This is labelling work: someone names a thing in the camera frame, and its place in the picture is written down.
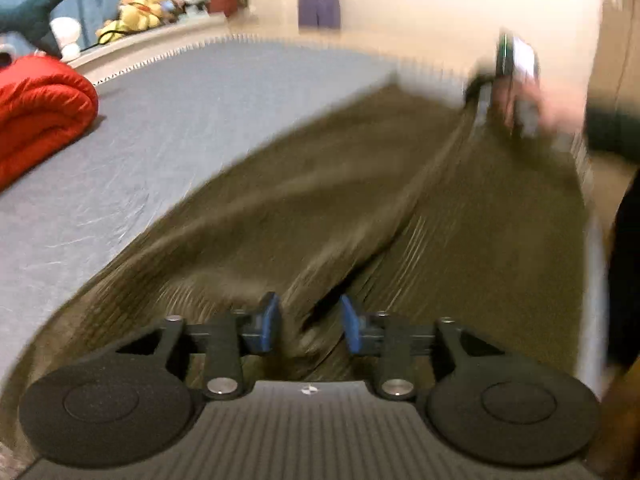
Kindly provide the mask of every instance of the red folded blanket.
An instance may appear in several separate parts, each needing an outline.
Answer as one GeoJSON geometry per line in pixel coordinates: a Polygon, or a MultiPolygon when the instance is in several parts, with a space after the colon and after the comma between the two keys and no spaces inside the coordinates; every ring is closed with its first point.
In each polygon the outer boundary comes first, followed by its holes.
{"type": "Polygon", "coordinates": [[[0,70],[0,190],[81,136],[98,113],[94,86],[49,56],[0,70]]]}

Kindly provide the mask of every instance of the white wall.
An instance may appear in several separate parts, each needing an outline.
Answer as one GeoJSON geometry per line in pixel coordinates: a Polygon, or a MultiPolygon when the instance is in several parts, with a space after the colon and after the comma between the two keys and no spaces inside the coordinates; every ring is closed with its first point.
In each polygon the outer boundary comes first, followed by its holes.
{"type": "MultiPolygon", "coordinates": [[[[297,0],[270,2],[258,16],[297,23],[297,0]]],[[[585,85],[595,52],[601,0],[341,0],[343,30],[423,41],[444,65],[470,69],[492,59],[501,27],[532,43],[543,77],[585,85]]]]}

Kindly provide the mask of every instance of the purple box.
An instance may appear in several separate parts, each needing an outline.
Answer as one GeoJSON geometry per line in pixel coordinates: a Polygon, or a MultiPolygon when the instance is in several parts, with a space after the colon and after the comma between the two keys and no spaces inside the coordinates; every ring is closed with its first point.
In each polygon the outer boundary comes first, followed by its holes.
{"type": "Polygon", "coordinates": [[[298,27],[340,29],[340,0],[298,0],[298,27]]]}

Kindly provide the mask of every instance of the yellow plush toy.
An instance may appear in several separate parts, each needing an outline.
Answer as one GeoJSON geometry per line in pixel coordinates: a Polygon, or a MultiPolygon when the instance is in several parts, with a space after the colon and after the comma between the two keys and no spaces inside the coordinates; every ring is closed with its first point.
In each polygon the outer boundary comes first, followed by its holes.
{"type": "Polygon", "coordinates": [[[121,0],[119,19],[114,22],[105,22],[104,27],[96,32],[98,43],[110,43],[127,34],[161,25],[164,17],[164,11],[160,5],[162,1],[165,0],[121,0]]]}

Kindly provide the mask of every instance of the gray ribbed plate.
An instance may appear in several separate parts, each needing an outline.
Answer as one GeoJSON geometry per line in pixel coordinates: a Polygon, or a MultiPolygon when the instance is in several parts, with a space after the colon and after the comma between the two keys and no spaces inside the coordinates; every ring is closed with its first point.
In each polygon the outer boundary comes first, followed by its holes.
{"type": "Polygon", "coordinates": [[[137,464],[82,471],[36,462],[23,480],[570,480],[596,478],[577,460],[538,470],[494,468],[448,449],[411,404],[365,383],[261,381],[212,402],[172,448],[137,464]]]}

